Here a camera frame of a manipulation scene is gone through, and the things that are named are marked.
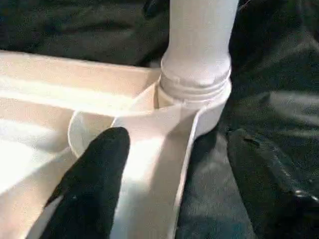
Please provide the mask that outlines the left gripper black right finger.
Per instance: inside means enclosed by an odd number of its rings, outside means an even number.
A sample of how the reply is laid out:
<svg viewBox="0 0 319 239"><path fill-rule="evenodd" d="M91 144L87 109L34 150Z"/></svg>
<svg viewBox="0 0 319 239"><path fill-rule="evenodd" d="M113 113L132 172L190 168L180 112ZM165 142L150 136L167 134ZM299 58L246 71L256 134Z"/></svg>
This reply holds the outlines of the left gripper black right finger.
<svg viewBox="0 0 319 239"><path fill-rule="evenodd" d="M272 141L251 130L227 133L227 153L259 239L317 239L319 190Z"/></svg>

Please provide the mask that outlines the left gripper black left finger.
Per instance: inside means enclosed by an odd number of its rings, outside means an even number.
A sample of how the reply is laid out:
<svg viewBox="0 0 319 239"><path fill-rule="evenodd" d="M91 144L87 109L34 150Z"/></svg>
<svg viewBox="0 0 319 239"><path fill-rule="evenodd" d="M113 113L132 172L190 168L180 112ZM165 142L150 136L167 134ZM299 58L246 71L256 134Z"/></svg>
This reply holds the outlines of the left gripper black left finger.
<svg viewBox="0 0 319 239"><path fill-rule="evenodd" d="M92 140L64 174L46 206L61 198L43 239L108 239L130 149L123 127L112 127Z"/></svg>

